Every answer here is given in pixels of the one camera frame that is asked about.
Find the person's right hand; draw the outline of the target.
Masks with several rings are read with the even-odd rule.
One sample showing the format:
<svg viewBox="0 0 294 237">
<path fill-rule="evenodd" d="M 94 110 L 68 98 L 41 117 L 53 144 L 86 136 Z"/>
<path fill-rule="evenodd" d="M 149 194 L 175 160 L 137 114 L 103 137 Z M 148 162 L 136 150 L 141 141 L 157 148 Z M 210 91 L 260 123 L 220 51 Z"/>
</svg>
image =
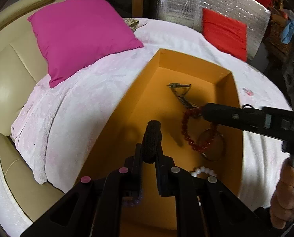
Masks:
<svg viewBox="0 0 294 237">
<path fill-rule="evenodd" d="M 294 168 L 288 158 L 270 201 L 270 220 L 276 229 L 284 229 L 287 222 L 294 220 Z"/>
</svg>

